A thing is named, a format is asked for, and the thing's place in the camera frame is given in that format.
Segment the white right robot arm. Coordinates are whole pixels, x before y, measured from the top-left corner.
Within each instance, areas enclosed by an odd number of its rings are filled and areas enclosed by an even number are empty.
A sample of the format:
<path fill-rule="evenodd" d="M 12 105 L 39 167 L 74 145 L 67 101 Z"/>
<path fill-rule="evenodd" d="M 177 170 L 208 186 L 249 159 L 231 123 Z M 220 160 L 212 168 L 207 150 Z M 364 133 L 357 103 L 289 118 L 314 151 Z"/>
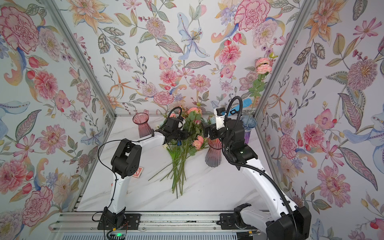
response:
<path fill-rule="evenodd" d="M 226 109 L 216 109 L 215 124 L 203 125 L 203 133 L 212 140 L 220 140 L 222 154 L 228 163 L 248 177 L 268 211 L 257 210 L 245 203 L 234 208 L 232 216 L 224 221 L 224 225 L 240 230 L 256 229 L 266 234 L 268 240 L 307 240 L 312 215 L 306 207 L 298 207 L 288 199 L 266 172 L 255 151 L 246 144 L 241 121 L 242 110 L 242 98 L 234 97 Z"/>

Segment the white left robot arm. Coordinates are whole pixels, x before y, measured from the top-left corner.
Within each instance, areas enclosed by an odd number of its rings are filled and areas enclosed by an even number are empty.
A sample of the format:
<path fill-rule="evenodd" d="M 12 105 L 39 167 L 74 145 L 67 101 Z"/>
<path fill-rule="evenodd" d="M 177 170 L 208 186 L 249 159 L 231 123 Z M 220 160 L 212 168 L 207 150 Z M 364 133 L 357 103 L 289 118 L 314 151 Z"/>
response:
<path fill-rule="evenodd" d="M 186 140 L 189 133 L 183 130 L 184 122 L 183 117 L 168 117 L 158 129 L 150 129 L 149 134 L 137 140 L 117 140 L 119 145 L 108 168 L 114 175 L 110 201 L 104 207 L 100 219 L 100 224 L 105 230 L 117 230 L 128 222 L 125 217 L 125 195 L 131 178 L 139 169 L 142 153 L 166 145 L 172 140 Z"/>

